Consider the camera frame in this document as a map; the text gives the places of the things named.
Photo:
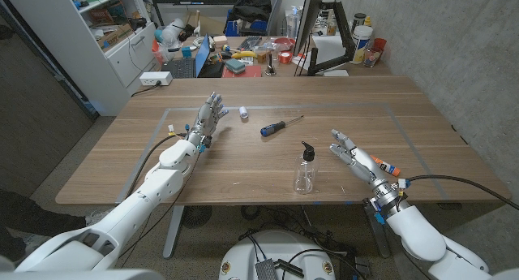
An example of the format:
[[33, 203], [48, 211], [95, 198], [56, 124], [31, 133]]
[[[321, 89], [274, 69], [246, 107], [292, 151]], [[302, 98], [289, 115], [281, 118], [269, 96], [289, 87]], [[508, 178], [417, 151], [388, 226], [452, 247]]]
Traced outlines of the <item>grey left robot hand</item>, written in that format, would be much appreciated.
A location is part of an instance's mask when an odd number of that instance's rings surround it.
[[221, 102], [221, 94], [213, 92], [199, 108], [193, 127], [187, 135], [187, 140], [194, 146], [205, 144], [216, 130], [219, 120], [229, 113], [223, 109]]

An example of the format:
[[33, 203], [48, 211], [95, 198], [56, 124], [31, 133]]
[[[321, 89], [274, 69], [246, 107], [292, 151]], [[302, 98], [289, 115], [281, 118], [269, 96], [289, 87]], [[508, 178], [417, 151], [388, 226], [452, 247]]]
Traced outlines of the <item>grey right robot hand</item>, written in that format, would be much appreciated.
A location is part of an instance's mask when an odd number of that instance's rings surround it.
[[393, 214], [410, 207], [405, 195], [399, 195], [399, 189], [395, 183], [390, 183], [385, 173], [380, 169], [371, 156], [359, 148], [348, 136], [336, 129], [331, 130], [332, 137], [338, 141], [331, 144], [330, 151], [338, 156], [361, 179], [374, 197], [370, 199], [375, 211], [389, 218]]

